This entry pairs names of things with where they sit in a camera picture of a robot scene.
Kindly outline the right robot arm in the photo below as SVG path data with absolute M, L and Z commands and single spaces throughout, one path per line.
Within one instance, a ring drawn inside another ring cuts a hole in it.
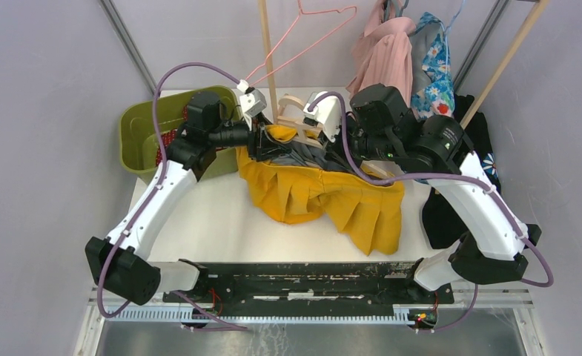
M 445 284 L 524 281 L 541 231 L 521 222 L 486 176 L 460 123 L 442 114 L 417 120 L 399 90 L 370 85 L 352 96 L 340 141 L 352 168 L 361 160 L 393 162 L 403 179 L 423 180 L 466 226 L 451 246 L 420 260 L 404 283 L 408 299 L 422 303 Z

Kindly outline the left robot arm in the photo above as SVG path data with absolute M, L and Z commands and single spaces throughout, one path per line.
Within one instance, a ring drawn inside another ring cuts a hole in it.
M 201 180 L 220 148 L 246 148 L 256 158 L 279 148 L 268 138 L 263 115 L 264 95 L 248 88 L 230 109 L 211 90 L 196 92 L 184 107 L 186 118 L 169 145 L 166 160 L 135 206 L 106 237 L 91 237 L 85 255 L 98 289 L 127 303 L 146 304 L 157 292 L 181 290 L 198 302 L 208 296 L 210 283 L 193 263 L 149 263 L 153 244 L 176 204 Z

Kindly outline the pink garment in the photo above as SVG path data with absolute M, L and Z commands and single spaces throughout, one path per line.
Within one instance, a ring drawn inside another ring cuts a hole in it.
M 352 47 L 354 78 L 346 90 L 351 96 L 375 84 L 395 87 L 405 103 L 411 103 L 413 73 L 411 41 L 416 29 L 412 19 L 390 14 L 384 19 L 384 2 L 376 1 L 363 32 Z

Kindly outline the pink wire hanger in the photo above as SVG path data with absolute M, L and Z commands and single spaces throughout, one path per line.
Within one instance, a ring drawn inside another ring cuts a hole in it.
M 270 29 L 270 37 L 271 37 L 271 44 L 275 45 L 282 35 L 286 32 L 286 30 L 290 27 L 291 23 L 295 20 L 298 15 L 298 1 L 282 1 L 281 2 L 281 9 L 287 10 L 288 14 L 283 15 L 281 12 L 272 13 L 270 11 L 269 2 L 267 2 L 267 11 L 269 17 L 269 29 Z M 312 11 L 320 11 L 320 10 L 328 10 L 328 9 L 341 9 L 347 6 L 356 6 L 357 13 L 359 8 L 357 5 L 352 4 L 349 1 L 301 1 L 303 10 L 306 12 Z M 334 27 L 339 25 L 345 19 L 351 16 L 353 13 L 352 10 L 347 10 L 343 13 L 324 13 L 318 16 L 306 16 L 301 18 L 298 22 L 296 27 L 288 34 L 285 38 L 284 42 L 276 49 L 275 53 L 273 53 L 272 59 L 275 67 L 280 66 L 282 63 L 287 62 L 290 58 L 297 55 L 300 51 L 304 50 L 307 46 L 313 44 L 316 40 L 324 36 L 327 32 L 332 30 Z M 295 59 L 290 64 L 286 65 L 281 70 L 277 71 L 275 76 L 275 84 L 277 86 L 277 76 L 280 72 L 286 70 L 286 68 L 291 67 L 298 67 L 303 58 L 307 56 L 308 53 L 313 51 L 315 48 L 323 45 L 323 43 L 330 41 L 332 38 L 337 36 L 337 34 L 344 30 L 346 27 L 352 23 L 357 15 L 345 26 L 343 26 L 340 30 L 336 33 L 330 35 L 328 38 L 320 42 L 317 46 L 311 48 L 309 51 L 301 55 L 299 58 Z M 259 60 L 258 64 L 255 66 L 259 66 L 263 62 L 263 57 L 265 56 L 264 50 L 262 58 Z M 245 75 L 245 80 L 250 83 L 250 85 L 256 86 L 260 84 L 265 84 L 268 86 L 268 81 L 266 79 L 262 80 L 261 82 L 257 83 L 256 80 L 261 78 L 266 74 L 265 68 L 259 69 L 254 75 L 251 75 L 250 72 L 253 70 L 251 69 L 248 74 Z

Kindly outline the yellow skirt grey lining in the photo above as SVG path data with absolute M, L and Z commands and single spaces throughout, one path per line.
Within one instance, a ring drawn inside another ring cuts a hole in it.
M 257 162 L 237 148 L 239 175 L 252 203 L 280 223 L 307 223 L 328 216 L 364 254 L 399 248 L 405 187 L 371 185 L 349 173 Z

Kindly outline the wooden hanger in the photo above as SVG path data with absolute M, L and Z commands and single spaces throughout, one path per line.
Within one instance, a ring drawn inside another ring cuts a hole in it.
M 297 133 L 292 140 L 306 146 L 307 148 L 305 151 L 314 156 L 314 162 L 308 163 L 308 165 L 321 167 L 321 164 L 317 162 L 317 150 L 320 150 L 321 153 L 325 155 L 325 151 L 323 150 L 324 144 L 320 143 L 318 139 L 319 134 L 321 134 L 323 131 L 321 124 L 318 124 L 317 127 L 314 128 L 303 122 L 303 116 L 287 116 L 285 114 L 286 108 L 295 107 L 298 110 L 302 110 L 305 106 L 306 103 L 300 98 L 290 94 L 283 95 L 278 100 L 278 115 L 274 122 L 276 125 L 295 129 Z M 382 164 L 377 164 L 374 162 L 359 162 L 358 166 L 361 170 L 363 170 L 369 176 L 372 176 L 374 179 L 386 179 L 394 176 L 394 174 L 391 171 L 386 170 Z

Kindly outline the red polka dot skirt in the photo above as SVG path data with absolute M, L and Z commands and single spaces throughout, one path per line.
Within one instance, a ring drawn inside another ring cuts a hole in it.
M 177 135 L 177 133 L 176 133 L 177 128 L 183 122 L 186 122 L 187 120 L 188 120 L 187 108 L 184 106 L 182 108 L 182 121 L 175 128 L 170 129 L 169 131 L 166 131 L 166 132 L 161 134 L 162 145 L 164 148 L 167 148 L 172 143 L 172 141 L 175 140 L 176 135 Z M 158 149 L 156 152 L 156 159 L 155 159 L 156 165 L 159 165 L 161 161 L 162 161 L 162 153 L 161 153 L 161 150 Z

